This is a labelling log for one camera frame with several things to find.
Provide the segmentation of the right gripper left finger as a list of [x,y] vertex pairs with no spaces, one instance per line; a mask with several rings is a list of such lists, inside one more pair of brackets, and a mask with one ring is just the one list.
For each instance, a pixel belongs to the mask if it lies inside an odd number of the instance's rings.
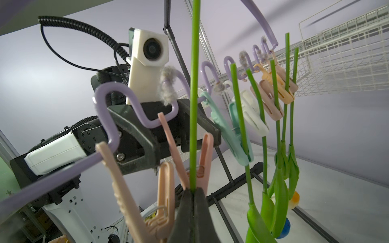
[[191,243],[193,223],[193,194],[190,189],[183,192],[168,243]]

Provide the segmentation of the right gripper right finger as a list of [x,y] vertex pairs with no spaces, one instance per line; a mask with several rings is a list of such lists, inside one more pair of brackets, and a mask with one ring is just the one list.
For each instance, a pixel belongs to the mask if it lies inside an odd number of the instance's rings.
[[205,193],[200,187],[194,192],[193,220],[194,243],[220,243],[212,222]]

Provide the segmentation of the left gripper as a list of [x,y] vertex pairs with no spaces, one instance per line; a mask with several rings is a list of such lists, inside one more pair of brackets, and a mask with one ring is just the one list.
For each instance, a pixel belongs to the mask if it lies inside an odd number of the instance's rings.
[[[182,152],[189,151],[189,99],[179,99],[178,115],[168,121],[174,142]],[[153,129],[141,124],[132,106],[112,105],[108,111],[121,132],[120,144],[114,156],[124,155],[117,164],[127,175],[147,169],[155,169],[160,161],[170,157],[169,144],[162,126]]]

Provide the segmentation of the lilac clip hanger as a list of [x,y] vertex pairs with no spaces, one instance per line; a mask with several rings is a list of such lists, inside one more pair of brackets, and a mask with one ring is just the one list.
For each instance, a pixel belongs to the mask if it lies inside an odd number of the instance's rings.
[[[1,220],[77,180],[96,164],[107,167],[113,193],[130,235],[137,243],[217,243],[206,198],[213,149],[231,136],[222,122],[209,120],[199,104],[210,100],[212,87],[198,93],[197,74],[210,62],[198,62],[199,4],[192,8],[192,71],[168,66],[169,47],[179,53],[170,26],[171,2],[164,2],[164,33],[129,30],[129,41],[118,43],[102,30],[78,20],[40,16],[41,28],[63,27],[92,35],[109,45],[127,63],[129,76],[96,87],[93,96],[98,136],[93,130],[62,131],[57,139],[29,152],[23,165],[35,180],[1,202]],[[145,221],[124,176],[159,170],[158,209]]]

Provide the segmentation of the blue tulip group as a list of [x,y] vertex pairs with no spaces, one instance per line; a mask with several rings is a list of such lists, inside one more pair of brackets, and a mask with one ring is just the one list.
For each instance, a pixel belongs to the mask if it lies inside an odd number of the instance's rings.
[[285,180],[289,178],[289,162],[286,157],[285,141],[281,140],[280,121],[276,121],[277,153],[275,155],[276,171],[269,190],[269,195],[275,196],[275,209],[271,223],[271,233],[274,238],[280,237],[286,223],[289,192]]
[[[249,156],[249,148],[248,148],[245,121],[244,121],[243,109],[242,109],[241,97],[239,91],[238,71],[237,71],[236,63],[231,63],[230,69],[231,69],[231,76],[232,76],[231,81],[233,84],[233,90],[236,99],[239,127],[240,127],[241,137],[242,137],[242,146],[246,156]],[[256,243],[256,242],[276,243],[277,241],[270,233],[269,229],[267,228],[262,216],[260,215],[255,205],[253,188],[252,188],[252,180],[251,180],[251,171],[249,165],[245,166],[245,175],[246,175],[248,195],[249,195],[249,209],[247,212],[247,220],[249,224],[249,229],[252,234],[252,237],[249,238],[249,241],[246,242],[247,243]]]

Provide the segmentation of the white tulip group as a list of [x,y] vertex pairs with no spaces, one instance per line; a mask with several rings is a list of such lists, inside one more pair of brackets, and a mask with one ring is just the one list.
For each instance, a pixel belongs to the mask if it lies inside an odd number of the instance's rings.
[[189,113],[189,183],[194,192],[197,185],[197,116],[198,116],[198,74],[199,74],[199,30],[201,1],[192,4],[191,36],[191,79],[190,79],[190,113]]
[[[296,84],[296,76],[297,76],[297,66],[298,66],[298,54],[299,54],[299,48],[294,49],[294,57],[293,57],[293,75],[292,75],[292,83],[296,88],[293,88],[292,94],[297,91],[298,86]],[[290,173],[289,173],[289,203],[288,208],[294,209],[298,206],[300,201],[300,195],[296,191],[297,183],[299,179],[299,167],[297,164],[297,159],[295,156],[295,148],[294,148],[294,102],[290,104],[290,140],[289,140],[289,155],[288,155],[288,162],[290,165]]]

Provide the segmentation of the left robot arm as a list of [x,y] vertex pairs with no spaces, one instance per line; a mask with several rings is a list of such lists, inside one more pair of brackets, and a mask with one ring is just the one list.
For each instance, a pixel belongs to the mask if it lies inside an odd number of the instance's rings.
[[[38,21],[41,27],[63,27],[92,35],[113,49],[115,59],[123,59],[123,64],[97,71],[97,74],[91,78],[94,89],[109,82],[130,86],[149,120],[156,119],[159,112],[168,114],[171,110],[170,106],[164,106],[158,98],[154,97],[157,92],[156,83],[151,83],[145,95],[142,95],[140,89],[136,87],[135,80],[130,74],[130,44],[118,43],[100,29],[78,20],[40,16]],[[158,66],[153,66],[153,77],[156,78],[161,68],[168,62],[168,38],[166,35],[143,30],[139,31],[139,35],[145,37],[142,44],[145,59],[159,63]],[[107,94],[105,101],[120,134],[121,142],[117,154],[122,156],[119,168],[123,174],[154,169],[161,159],[169,156],[168,143],[162,127],[153,129],[144,127],[133,107],[126,103],[126,97],[119,92],[113,91]],[[90,116],[42,140],[28,153],[12,159],[10,165],[19,186],[27,187],[93,154],[95,143],[106,140],[107,134],[99,119]],[[109,235],[96,223],[85,204],[76,204],[76,196],[80,193],[79,186],[80,177],[75,177],[38,197],[32,205],[45,209],[51,220],[66,230],[76,243],[117,242],[117,237]]]

